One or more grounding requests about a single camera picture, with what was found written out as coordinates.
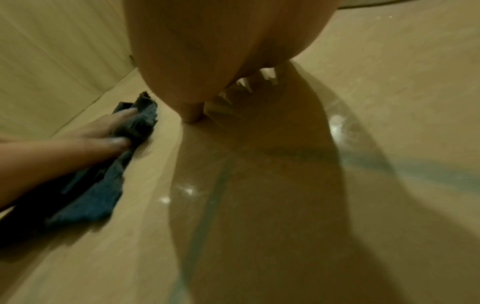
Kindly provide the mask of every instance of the bare leg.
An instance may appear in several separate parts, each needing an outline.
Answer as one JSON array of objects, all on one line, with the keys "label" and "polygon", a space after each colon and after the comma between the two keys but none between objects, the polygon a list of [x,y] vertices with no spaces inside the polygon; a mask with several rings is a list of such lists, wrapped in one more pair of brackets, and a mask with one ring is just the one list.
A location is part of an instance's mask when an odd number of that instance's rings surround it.
[{"label": "bare leg", "polygon": [[339,0],[124,0],[145,82],[186,122],[233,80],[288,60],[320,33]]}]

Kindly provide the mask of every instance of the tiled floor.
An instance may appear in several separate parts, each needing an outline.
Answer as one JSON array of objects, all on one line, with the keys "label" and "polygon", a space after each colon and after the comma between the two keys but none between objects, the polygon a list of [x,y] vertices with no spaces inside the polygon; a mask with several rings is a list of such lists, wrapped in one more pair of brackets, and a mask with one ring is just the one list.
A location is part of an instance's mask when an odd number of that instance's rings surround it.
[{"label": "tiled floor", "polygon": [[[162,105],[111,221],[5,253],[0,301],[480,302],[479,12],[339,11],[229,114]],[[134,71],[69,128],[145,89]]]}]

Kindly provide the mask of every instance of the hand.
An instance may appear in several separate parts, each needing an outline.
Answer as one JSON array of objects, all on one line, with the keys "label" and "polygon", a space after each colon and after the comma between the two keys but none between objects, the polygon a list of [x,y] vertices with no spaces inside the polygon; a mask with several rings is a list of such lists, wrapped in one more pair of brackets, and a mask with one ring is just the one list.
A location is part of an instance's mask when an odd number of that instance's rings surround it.
[{"label": "hand", "polygon": [[106,138],[123,121],[137,114],[128,109],[51,139],[0,139],[0,209],[36,186],[119,156],[126,138]]}]

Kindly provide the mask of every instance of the floor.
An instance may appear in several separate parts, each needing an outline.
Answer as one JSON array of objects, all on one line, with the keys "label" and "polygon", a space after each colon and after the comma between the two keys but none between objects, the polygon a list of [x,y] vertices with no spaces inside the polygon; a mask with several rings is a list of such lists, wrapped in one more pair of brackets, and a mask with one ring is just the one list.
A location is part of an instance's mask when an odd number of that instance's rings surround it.
[{"label": "floor", "polygon": [[[478,12],[339,11],[210,118],[161,105],[112,219],[2,252],[0,302],[480,302]],[[68,128],[146,89],[134,71]]]}]

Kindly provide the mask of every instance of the beige wall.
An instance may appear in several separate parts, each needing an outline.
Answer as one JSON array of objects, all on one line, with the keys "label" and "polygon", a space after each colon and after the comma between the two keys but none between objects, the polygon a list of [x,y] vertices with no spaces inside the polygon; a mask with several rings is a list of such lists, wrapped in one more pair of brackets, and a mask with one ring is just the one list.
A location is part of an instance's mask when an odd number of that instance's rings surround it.
[{"label": "beige wall", "polygon": [[0,2],[0,133],[46,137],[132,69],[107,0]]}]

